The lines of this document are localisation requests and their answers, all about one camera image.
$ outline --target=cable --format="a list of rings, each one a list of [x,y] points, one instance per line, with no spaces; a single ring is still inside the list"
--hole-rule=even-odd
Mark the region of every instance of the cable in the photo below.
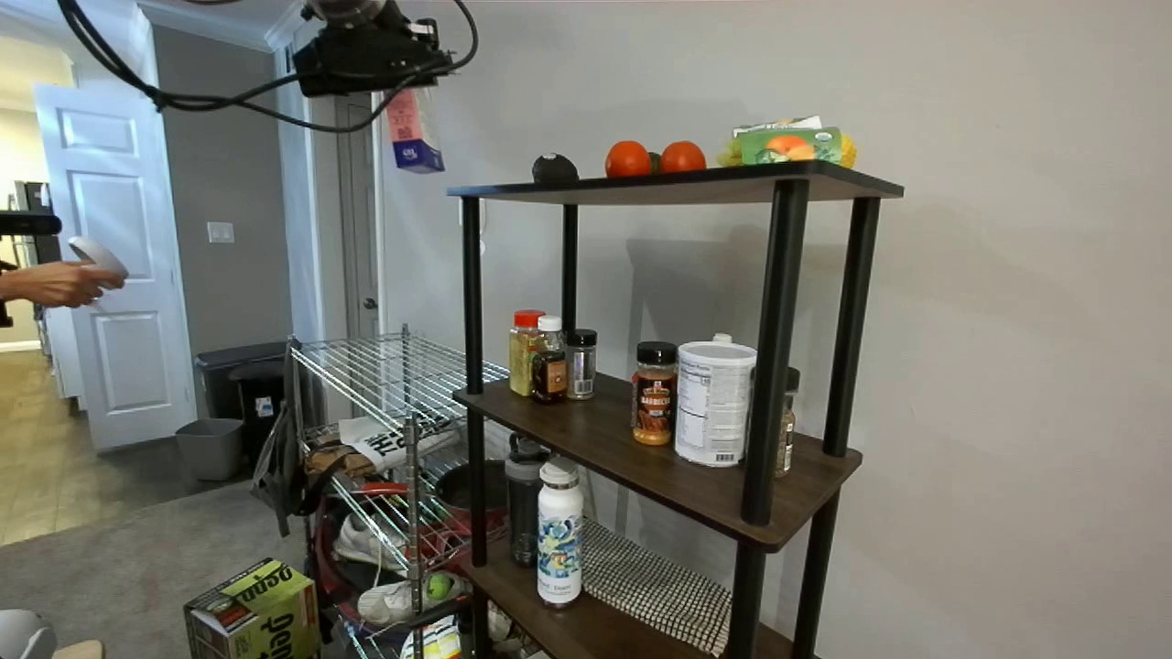
[[[82,13],[76,0],[58,0],[58,13],[69,25],[69,32],[86,44],[88,56],[101,59],[102,70],[110,70],[118,82],[124,82],[129,88],[142,91],[157,111],[182,111],[182,113],[213,113],[213,111],[229,111],[229,106],[237,106],[237,111],[254,111],[254,113],[263,113],[263,116],[274,116],[284,126],[296,126],[296,128],[313,128],[313,132],[362,132],[378,121],[378,113],[412,86],[417,82],[433,82],[433,78],[452,78],[457,70],[466,70],[477,52],[481,52],[481,28],[477,28],[477,19],[472,13],[466,6],[466,0],[456,0],[456,6],[466,14],[466,25],[468,25],[468,52],[447,65],[433,64],[433,65],[412,65],[398,86],[391,86],[387,91],[380,91],[385,98],[356,126],[317,126],[317,121],[302,121],[302,116],[289,116],[289,113],[278,113],[278,111],[267,111],[259,104],[254,104],[257,97],[267,97],[274,88],[286,88],[286,86],[302,86],[309,82],[313,75],[289,75],[289,78],[274,78],[267,86],[257,86],[257,88],[245,88],[237,97],[182,97],[182,91],[164,91],[157,86],[147,86],[115,48],[110,42],[93,25],[93,19]]]

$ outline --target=black metal frame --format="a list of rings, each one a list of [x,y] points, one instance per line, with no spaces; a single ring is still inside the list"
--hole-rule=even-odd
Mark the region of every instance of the black metal frame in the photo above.
[[[768,210],[768,243],[767,243],[767,286],[760,315],[760,381],[750,402],[748,434],[760,437],[748,448],[748,484],[743,484],[743,521],[768,523],[773,465],[779,448],[779,408],[784,408],[784,373],[793,368],[793,331],[807,243],[807,204],[809,179],[777,179]],[[468,391],[483,391],[483,288],[481,288],[481,197],[462,197],[466,216],[466,359],[468,359]],[[851,448],[851,409],[859,385],[859,359],[864,338],[872,255],[879,236],[879,197],[855,197],[851,238],[848,238],[848,271],[840,298],[840,331],[835,331],[835,363],[827,391],[827,429],[823,453],[848,458]],[[561,315],[574,331],[580,303],[580,204],[564,204],[564,274],[561,274]],[[483,413],[468,409],[468,465],[472,465],[472,502],[483,502]],[[814,659],[822,600],[827,581],[833,540],[835,540],[840,493],[822,506],[809,523],[804,604],[795,621],[795,659]],[[472,565],[488,565],[488,521],[483,506],[472,506]],[[733,578],[733,659],[756,654],[756,631],[762,608],[767,554],[750,541],[735,545],[735,578]],[[491,654],[488,642],[488,608],[477,598],[472,608],[477,654]]]

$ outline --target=floor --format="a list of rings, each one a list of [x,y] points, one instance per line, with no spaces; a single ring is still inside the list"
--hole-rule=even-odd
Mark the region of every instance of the floor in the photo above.
[[[0,545],[204,490],[173,440],[97,453],[40,351],[0,351]]]

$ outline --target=dark wooden shelf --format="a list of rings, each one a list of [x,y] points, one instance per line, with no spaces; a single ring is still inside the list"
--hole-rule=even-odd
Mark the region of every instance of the dark wooden shelf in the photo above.
[[[767,554],[777,554],[861,465],[859,451],[833,458],[816,440],[798,437],[795,470],[773,484],[773,521],[748,523],[740,517],[743,470],[705,470],[678,458],[671,448],[652,451],[629,440],[626,381],[602,373],[589,402],[561,408],[521,401],[508,385],[488,385],[483,396],[457,391],[457,401],[483,418]]]
[[[488,565],[462,558],[462,573],[483,590],[517,628],[523,628],[556,659],[599,659],[599,654],[657,654],[657,659],[705,659],[707,653],[676,642],[602,600],[583,592],[567,608],[538,600],[534,573],[517,568],[508,554],[491,541]],[[793,642],[768,628],[760,628],[756,654],[789,659]]]
[[[538,185],[494,185],[494,187],[456,187],[452,197],[501,197],[501,202],[541,202],[541,204],[748,204],[773,202],[779,179],[809,179],[809,202],[855,202],[855,197],[905,197],[905,187],[827,165],[827,163],[789,163],[789,165],[748,165],[748,168],[707,168],[647,179],[580,179],[573,187]]]

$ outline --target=green box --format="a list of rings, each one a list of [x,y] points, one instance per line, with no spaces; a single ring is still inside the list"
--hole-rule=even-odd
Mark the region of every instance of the green box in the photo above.
[[[190,659],[318,659],[318,592],[267,558],[182,604]]]

